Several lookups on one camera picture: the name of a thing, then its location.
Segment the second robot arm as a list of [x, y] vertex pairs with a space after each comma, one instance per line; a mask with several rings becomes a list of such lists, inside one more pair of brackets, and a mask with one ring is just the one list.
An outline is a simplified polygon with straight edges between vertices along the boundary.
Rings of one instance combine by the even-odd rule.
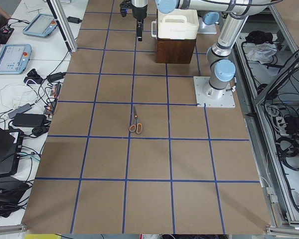
[[147, 17], [148, 0], [131, 0], [132, 14], [136, 19], [136, 30], [138, 41], [143, 40], [144, 19]]

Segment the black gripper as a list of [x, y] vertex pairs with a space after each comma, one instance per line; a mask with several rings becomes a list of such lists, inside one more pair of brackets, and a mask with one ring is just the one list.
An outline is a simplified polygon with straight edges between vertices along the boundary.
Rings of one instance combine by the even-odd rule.
[[142, 41], [143, 40], [143, 19], [147, 17], [147, 9], [148, 6], [142, 6], [142, 7], [136, 7], [132, 5], [132, 13], [133, 17], [137, 20], [137, 40]]

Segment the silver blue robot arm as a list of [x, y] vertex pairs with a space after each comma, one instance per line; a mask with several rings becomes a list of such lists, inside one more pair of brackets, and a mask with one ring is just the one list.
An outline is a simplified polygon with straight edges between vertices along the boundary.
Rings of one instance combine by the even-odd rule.
[[161, 13], [171, 13], [175, 9], [181, 10], [209, 10], [227, 12], [227, 16], [217, 42], [207, 51], [211, 77], [202, 88], [204, 95], [218, 100], [225, 95], [229, 82], [234, 78], [236, 67], [228, 60], [231, 49], [238, 37], [244, 20], [237, 19], [234, 14], [238, 4], [235, 0], [221, 0], [207, 3], [202, 0], [157, 0], [156, 6]]

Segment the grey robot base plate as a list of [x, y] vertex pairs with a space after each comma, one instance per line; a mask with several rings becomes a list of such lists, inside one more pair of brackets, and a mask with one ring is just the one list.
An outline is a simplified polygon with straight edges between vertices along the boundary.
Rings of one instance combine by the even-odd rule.
[[235, 108], [230, 83], [223, 90], [216, 90], [209, 84], [210, 77], [194, 76], [196, 104], [207, 108]]

